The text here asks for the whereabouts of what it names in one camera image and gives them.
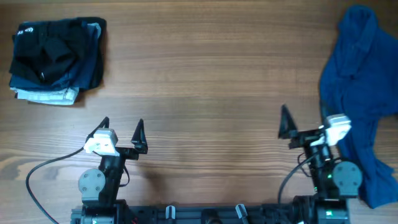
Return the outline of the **black t-shirt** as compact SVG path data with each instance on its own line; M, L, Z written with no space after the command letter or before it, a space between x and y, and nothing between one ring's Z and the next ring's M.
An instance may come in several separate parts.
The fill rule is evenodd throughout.
M13 43L9 72L36 84L51 84L85 57L86 25L78 19L24 22Z

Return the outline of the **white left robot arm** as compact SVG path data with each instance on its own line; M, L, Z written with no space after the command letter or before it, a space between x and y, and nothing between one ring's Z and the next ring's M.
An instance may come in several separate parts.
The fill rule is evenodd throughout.
M88 169L79 178L83 206L74 210L71 223L75 224L116 224L139 223L137 215L125 200L118 200L118 191L123 174L127 174L127 160L138 160L147 154L148 145L144 131L144 121L139 120L131 138L133 147L117 147L116 132L109 127L109 118L104 120L87 137L83 149L86 153L101 157L96 169Z

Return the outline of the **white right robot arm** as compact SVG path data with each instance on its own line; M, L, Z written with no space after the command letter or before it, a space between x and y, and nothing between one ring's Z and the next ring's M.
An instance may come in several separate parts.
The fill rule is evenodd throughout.
M299 131L288 107L282 105L278 137L288 139L289 149L302 148L305 160L282 181L277 203L226 207L134 207L133 223L349 223L348 200L358 196L363 181L361 169L351 161L335 158L331 147L344 139L351 129L345 114L327 116L317 129ZM303 166L313 183L313 195L297 195L282 203L282 193L290 178Z

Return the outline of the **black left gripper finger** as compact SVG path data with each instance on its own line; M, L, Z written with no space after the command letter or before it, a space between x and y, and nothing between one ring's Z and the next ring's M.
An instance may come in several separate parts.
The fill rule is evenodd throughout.
M143 119L139 120L132 136L131 142L133 143L135 149L147 149L147 140L144 131Z
M109 128L109 118L106 116L102 122L100 122L99 125L97 125L97 127L95 127L94 130L92 130L91 133L89 133L89 135L87 135L86 140L89 140L89 138L92 138L94 133L99 129L99 128Z

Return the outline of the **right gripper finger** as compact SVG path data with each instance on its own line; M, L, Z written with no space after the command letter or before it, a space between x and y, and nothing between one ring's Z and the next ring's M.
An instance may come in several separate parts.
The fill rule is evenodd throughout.
M334 115L334 111L327 104L320 104L320 115L322 118L322 125L329 126L327 117Z
M280 125L278 138L279 139L292 139L296 138L298 134L297 126L294 122L292 115L286 105L281 106L280 110Z

